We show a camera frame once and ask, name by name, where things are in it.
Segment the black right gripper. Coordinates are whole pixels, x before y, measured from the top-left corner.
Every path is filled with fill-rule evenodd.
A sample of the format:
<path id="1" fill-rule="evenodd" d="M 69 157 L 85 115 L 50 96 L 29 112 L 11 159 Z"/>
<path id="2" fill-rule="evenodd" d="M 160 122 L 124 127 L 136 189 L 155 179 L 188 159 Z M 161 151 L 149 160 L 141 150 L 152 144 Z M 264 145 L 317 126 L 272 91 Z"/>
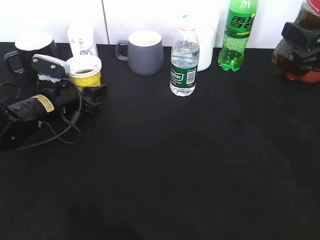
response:
<path id="1" fill-rule="evenodd" d="M 320 71 L 320 30 L 286 22 L 282 37 L 291 48 L 288 60 L 299 70 Z"/>

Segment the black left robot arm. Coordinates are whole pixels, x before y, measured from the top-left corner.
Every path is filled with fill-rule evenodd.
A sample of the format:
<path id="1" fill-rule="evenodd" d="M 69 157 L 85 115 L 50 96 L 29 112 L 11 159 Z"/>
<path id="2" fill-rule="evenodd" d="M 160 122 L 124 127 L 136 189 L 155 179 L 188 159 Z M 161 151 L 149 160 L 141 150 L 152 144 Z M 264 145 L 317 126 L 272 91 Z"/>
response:
<path id="1" fill-rule="evenodd" d="M 101 102 L 108 86 L 78 87 L 64 80 L 53 88 L 44 88 L 39 94 L 11 105 L 0 106 L 0 150 L 23 149 L 23 144 L 42 126 L 50 127 L 49 121 L 60 117 L 67 125 L 61 133 L 54 133 L 61 139 L 69 129 L 78 131 L 77 122 L 82 114 L 95 114 L 101 110 Z"/>

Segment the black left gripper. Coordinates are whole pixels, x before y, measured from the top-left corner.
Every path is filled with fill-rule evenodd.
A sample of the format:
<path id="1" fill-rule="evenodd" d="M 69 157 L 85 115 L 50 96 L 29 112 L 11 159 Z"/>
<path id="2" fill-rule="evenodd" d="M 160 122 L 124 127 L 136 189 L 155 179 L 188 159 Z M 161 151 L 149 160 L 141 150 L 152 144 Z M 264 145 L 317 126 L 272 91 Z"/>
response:
<path id="1" fill-rule="evenodd" d="M 86 97 L 83 99 L 83 112 L 86 114 L 99 113 L 102 109 L 101 101 L 107 92 L 108 86 L 106 84 L 85 87 L 82 91 L 82 95 Z M 57 118 L 63 108 L 67 114 L 81 112 L 81 95 L 78 88 L 71 83 L 50 83 L 48 85 L 48 99 L 54 107 L 54 110 L 48 114 L 50 118 Z"/>

